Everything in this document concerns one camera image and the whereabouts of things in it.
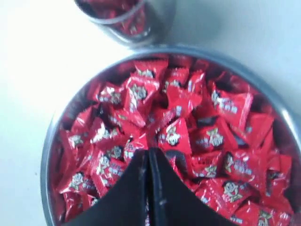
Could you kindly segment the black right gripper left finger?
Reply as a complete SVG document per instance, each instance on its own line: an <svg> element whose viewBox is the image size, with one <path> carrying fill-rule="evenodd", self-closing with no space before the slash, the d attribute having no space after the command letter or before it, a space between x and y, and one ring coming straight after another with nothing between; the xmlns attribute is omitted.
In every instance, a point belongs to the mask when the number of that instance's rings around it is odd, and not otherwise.
<svg viewBox="0 0 301 226"><path fill-rule="evenodd" d="M130 164L95 205L65 226L144 226L146 220L148 154L135 152Z"/></svg>

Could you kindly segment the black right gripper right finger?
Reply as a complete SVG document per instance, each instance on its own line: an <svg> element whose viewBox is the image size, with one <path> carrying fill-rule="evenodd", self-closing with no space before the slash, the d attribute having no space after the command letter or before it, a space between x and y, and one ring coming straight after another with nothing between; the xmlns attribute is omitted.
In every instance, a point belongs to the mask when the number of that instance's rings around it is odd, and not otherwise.
<svg viewBox="0 0 301 226"><path fill-rule="evenodd" d="M148 150L152 189L149 198L151 226L233 226L206 206L180 180L164 153Z"/></svg>

